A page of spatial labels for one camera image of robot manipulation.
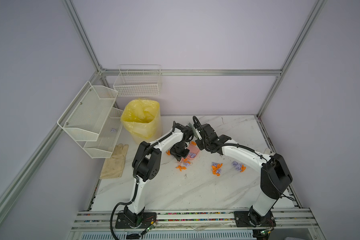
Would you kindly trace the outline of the pink dustpan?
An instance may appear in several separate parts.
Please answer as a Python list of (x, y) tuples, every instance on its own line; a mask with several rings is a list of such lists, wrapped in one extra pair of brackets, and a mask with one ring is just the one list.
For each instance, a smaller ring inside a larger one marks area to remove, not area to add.
[(194, 142), (194, 141), (190, 142), (187, 149), (189, 150), (189, 153), (187, 155), (188, 160), (195, 159), (198, 156), (199, 152), (200, 152), (200, 149), (198, 148), (196, 142)]

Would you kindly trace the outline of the orange purple scrap pile centre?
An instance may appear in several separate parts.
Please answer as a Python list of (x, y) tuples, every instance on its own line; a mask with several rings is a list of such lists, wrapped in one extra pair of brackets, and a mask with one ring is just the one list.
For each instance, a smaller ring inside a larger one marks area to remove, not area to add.
[(222, 171), (222, 166), (223, 164), (212, 162), (211, 164), (212, 174), (216, 176), (220, 176)]

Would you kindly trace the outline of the purple orange scraps right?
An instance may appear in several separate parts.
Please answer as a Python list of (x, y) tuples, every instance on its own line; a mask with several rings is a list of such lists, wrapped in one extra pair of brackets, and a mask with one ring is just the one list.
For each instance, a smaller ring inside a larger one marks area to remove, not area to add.
[(237, 170), (241, 173), (244, 172), (247, 168), (244, 164), (236, 162), (236, 161), (232, 162), (232, 166), (234, 167), (235, 170)]

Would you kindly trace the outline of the cream fabric glove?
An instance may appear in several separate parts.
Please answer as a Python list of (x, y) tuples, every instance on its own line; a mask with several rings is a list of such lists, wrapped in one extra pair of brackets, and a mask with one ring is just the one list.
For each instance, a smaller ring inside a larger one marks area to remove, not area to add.
[(129, 145), (116, 145), (110, 158), (105, 159), (100, 180), (117, 179), (123, 174)]

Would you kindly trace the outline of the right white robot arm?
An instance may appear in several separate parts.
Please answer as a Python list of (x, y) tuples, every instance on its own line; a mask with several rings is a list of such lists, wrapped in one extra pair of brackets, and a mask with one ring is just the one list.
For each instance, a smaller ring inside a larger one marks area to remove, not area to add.
[(293, 181), (284, 157), (279, 154), (262, 154), (237, 143), (229, 136), (218, 136), (210, 124), (201, 124), (195, 116), (193, 121), (193, 131), (200, 150), (233, 158), (260, 175), (261, 192), (250, 207), (248, 222), (253, 227), (264, 224), (271, 218), (272, 207)]

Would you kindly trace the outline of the green hand brush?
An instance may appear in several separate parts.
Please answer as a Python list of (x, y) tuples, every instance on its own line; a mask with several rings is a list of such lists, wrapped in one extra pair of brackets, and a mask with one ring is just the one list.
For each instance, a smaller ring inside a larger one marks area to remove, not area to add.
[(195, 128), (193, 125), (191, 125), (191, 127), (194, 132), (195, 138), (198, 140), (202, 140), (202, 136), (201, 136), (200, 132), (197, 130), (197, 128)]

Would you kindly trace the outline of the orange purple scraps centre left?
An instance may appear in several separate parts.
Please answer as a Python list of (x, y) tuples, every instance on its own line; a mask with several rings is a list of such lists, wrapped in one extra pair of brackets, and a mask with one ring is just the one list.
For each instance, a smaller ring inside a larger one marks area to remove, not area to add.
[(192, 161), (190, 161), (189, 159), (182, 159), (178, 166), (176, 167), (176, 169), (178, 169), (180, 172), (182, 172), (183, 170), (186, 170), (187, 167), (191, 166), (193, 163)]

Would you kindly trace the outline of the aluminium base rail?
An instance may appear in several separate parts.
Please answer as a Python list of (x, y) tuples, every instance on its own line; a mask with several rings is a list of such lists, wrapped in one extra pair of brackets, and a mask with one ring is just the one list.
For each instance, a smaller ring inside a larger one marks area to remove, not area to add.
[(245, 226), (235, 210), (157, 211), (137, 229), (115, 229), (110, 212), (79, 212), (69, 240), (324, 240), (310, 209), (273, 209), (263, 227)]

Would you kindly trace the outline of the white mesh lower shelf basket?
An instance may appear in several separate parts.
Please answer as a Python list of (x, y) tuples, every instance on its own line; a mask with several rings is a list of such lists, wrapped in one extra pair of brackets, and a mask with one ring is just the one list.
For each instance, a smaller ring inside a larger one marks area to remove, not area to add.
[[(84, 151), (92, 159), (107, 159), (110, 158), (120, 136), (123, 124), (121, 116), (123, 111), (112, 108), (108, 119), (100, 132), (98, 140), (95, 142), (86, 142)], [(117, 129), (116, 132), (111, 133), (111, 129)]]

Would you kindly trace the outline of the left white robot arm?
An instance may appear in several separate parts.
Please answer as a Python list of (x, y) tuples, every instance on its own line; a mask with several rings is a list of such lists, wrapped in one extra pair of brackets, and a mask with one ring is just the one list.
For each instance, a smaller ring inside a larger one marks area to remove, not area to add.
[(177, 161), (186, 159), (190, 153), (188, 143), (193, 137), (192, 127), (173, 122), (172, 129), (164, 136), (151, 143), (140, 143), (133, 161), (135, 186), (131, 200), (124, 207), (124, 215), (132, 227), (138, 227), (143, 221), (145, 186), (158, 174), (162, 154), (169, 151)]

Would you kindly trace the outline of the white mesh shelf basket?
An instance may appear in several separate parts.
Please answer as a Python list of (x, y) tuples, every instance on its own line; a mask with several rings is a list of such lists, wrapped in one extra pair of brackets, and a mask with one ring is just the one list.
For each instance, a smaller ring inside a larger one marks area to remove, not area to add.
[[(86, 142), (84, 151), (92, 159), (107, 159), (110, 158), (120, 136), (123, 124), (121, 116), (123, 111), (112, 108), (108, 119), (100, 132), (98, 140), (95, 142)], [(111, 133), (111, 129), (117, 129), (116, 132)]]
[(76, 142), (97, 141), (117, 95), (113, 89), (86, 82), (57, 121), (58, 126)]

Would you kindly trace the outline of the white mesh upper shelf basket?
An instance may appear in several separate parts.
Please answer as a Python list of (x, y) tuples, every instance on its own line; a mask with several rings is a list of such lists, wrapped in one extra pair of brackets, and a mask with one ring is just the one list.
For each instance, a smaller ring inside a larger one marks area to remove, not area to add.
[(117, 95), (113, 89), (86, 82), (57, 121), (58, 126), (76, 142), (97, 141)]

